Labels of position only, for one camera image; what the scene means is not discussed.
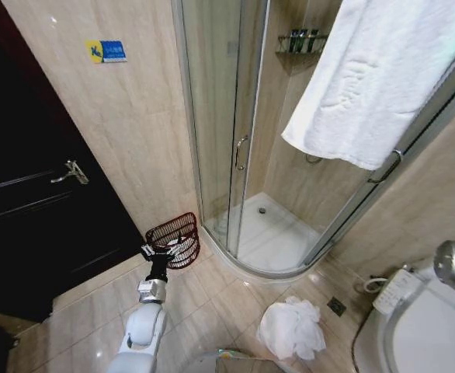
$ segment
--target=shower enclosure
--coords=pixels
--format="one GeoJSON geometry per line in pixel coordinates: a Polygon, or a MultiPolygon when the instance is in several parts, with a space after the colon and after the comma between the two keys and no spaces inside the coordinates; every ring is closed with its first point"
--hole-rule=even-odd
{"type": "MultiPolygon", "coordinates": [[[[414,122],[373,174],[280,137],[319,55],[281,53],[280,37],[327,34],[339,5],[172,0],[201,224],[232,263],[260,277],[295,276],[326,253],[434,115],[414,122]]],[[[444,89],[450,97],[455,80],[444,89]]]]}

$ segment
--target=white cloth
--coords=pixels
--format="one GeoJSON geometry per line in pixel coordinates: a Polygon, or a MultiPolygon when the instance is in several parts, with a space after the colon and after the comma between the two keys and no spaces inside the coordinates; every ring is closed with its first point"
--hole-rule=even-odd
{"type": "Polygon", "coordinates": [[[455,0],[343,0],[282,136],[377,169],[455,57],[455,0]]]}
{"type": "Polygon", "coordinates": [[[293,354],[312,360],[314,351],[326,348],[318,325],[320,317],[319,307],[297,297],[288,297],[286,303],[274,303],[267,308],[257,338],[280,360],[293,354]]]}

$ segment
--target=door lever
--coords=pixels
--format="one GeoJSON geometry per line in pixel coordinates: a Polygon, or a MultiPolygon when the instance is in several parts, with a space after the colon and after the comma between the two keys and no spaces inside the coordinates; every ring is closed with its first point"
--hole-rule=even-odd
{"type": "Polygon", "coordinates": [[[60,181],[64,181],[65,179],[67,179],[69,176],[75,176],[78,182],[81,183],[82,185],[86,185],[87,183],[89,183],[88,177],[85,175],[84,172],[82,172],[76,161],[69,160],[65,163],[65,166],[69,169],[68,172],[63,176],[50,180],[50,183],[52,184],[59,183],[60,181]]]}
{"type": "Polygon", "coordinates": [[[242,137],[241,140],[238,141],[238,144],[236,145],[236,156],[234,157],[234,167],[237,170],[239,170],[239,171],[243,171],[245,169],[245,165],[239,165],[239,162],[240,162],[240,147],[247,140],[248,140],[248,135],[242,137]]]}

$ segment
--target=dark door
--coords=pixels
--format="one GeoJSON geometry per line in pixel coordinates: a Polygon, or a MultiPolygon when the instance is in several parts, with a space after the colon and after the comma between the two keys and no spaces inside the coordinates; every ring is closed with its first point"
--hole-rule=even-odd
{"type": "Polygon", "coordinates": [[[40,321],[142,242],[0,2],[0,312],[40,321]]]}

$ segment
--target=door handle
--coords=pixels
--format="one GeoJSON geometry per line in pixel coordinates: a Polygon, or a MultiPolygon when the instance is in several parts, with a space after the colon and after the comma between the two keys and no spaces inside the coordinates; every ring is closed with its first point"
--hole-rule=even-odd
{"type": "Polygon", "coordinates": [[[392,153],[394,153],[397,157],[396,157],[395,161],[393,163],[391,163],[390,168],[386,170],[386,172],[382,175],[381,178],[379,178],[379,180],[374,180],[374,179],[369,178],[367,180],[368,183],[381,184],[389,177],[389,175],[393,172],[393,170],[396,169],[397,166],[404,159],[404,155],[398,149],[393,149],[392,153]]]}
{"type": "Polygon", "coordinates": [[[240,141],[238,141],[238,144],[236,145],[236,156],[235,156],[235,161],[234,161],[234,167],[236,167],[236,169],[239,170],[239,171],[243,171],[245,169],[245,165],[239,165],[239,162],[240,162],[240,147],[247,140],[248,140],[248,135],[245,135],[245,136],[243,136],[241,138],[240,141]]]}
{"type": "Polygon", "coordinates": [[[50,180],[50,183],[52,184],[59,183],[60,181],[64,181],[65,179],[67,179],[69,176],[75,176],[78,182],[81,183],[82,185],[86,185],[87,183],[89,183],[88,177],[85,175],[84,172],[82,172],[76,161],[70,160],[66,161],[65,166],[69,169],[68,172],[63,176],[50,180]]]}

